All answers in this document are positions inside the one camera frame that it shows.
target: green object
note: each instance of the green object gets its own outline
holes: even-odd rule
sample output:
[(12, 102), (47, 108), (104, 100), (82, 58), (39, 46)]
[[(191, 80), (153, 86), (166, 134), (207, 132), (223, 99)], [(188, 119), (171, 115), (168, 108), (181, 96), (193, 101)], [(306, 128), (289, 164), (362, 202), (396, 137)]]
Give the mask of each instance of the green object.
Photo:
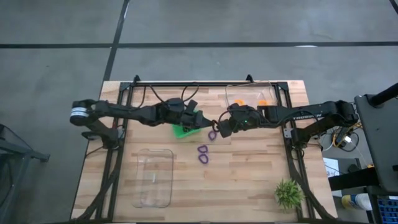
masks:
[(304, 194), (298, 187), (296, 181), (288, 180), (282, 181), (278, 184), (275, 190), (275, 198), (279, 207), (285, 211), (300, 207), (301, 201), (304, 199)]
[(183, 128), (182, 126), (175, 125), (175, 124), (172, 124), (172, 127), (173, 127), (174, 135), (178, 139), (185, 138), (191, 134), (194, 134), (194, 133), (197, 133), (200, 131), (200, 129), (192, 129), (192, 130), (186, 131), (185, 128)]

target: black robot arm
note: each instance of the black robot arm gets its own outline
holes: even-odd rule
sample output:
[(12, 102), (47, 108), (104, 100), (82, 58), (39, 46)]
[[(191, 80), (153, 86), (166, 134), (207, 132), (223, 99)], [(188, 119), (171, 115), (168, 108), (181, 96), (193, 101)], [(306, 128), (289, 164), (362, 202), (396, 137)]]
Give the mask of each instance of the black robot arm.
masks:
[(185, 107), (180, 98), (172, 98), (152, 106), (136, 108), (123, 106), (107, 101), (81, 100), (74, 101), (70, 122), (76, 126), (86, 126), (90, 132), (82, 133), (88, 139), (99, 136), (107, 149), (119, 147), (120, 133), (116, 127), (106, 127), (99, 118), (133, 119), (141, 124), (157, 126), (160, 124), (177, 124), (187, 129), (199, 129), (212, 126), (212, 122), (203, 117), (202, 111), (194, 111), (196, 101), (191, 100)]
[(283, 106), (258, 106), (257, 109), (237, 103), (228, 107), (229, 119), (219, 120), (218, 129), (223, 138), (238, 131), (254, 128), (276, 128), (289, 121), (313, 119), (317, 122), (305, 128), (293, 128), (288, 133), (294, 147), (305, 147), (314, 135), (326, 132), (334, 126), (350, 127), (358, 122), (351, 103), (327, 101), (325, 103), (286, 108)]

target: orange object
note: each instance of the orange object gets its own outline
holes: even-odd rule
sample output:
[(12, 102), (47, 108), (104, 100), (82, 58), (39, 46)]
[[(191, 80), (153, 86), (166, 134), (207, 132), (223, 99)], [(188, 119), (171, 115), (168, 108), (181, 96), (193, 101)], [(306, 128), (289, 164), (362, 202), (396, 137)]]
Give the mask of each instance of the orange object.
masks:
[(267, 106), (268, 103), (266, 100), (259, 100), (259, 106)]
[(237, 103), (239, 106), (244, 105), (244, 101), (243, 100), (235, 100), (235, 103)]

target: green block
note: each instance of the green block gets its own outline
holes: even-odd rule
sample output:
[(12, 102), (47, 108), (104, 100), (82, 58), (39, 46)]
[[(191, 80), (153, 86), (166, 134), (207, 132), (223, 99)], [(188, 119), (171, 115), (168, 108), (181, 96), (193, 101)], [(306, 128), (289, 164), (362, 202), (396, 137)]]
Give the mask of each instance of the green block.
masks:
[(193, 130), (189, 130), (189, 131), (184, 131), (184, 129), (182, 128), (182, 126), (179, 125), (175, 125), (172, 124), (173, 127), (173, 132), (176, 138), (181, 139), (181, 138), (185, 138), (191, 134), (197, 133), (200, 131), (200, 129), (193, 129)]

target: blue crate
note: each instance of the blue crate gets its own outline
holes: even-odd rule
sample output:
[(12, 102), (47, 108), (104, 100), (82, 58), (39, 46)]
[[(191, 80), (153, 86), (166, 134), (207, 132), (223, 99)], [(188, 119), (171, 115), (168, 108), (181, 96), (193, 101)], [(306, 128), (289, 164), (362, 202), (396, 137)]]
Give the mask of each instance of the blue crate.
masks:
[(379, 211), (383, 223), (398, 224), (398, 200), (388, 198), (378, 199)]

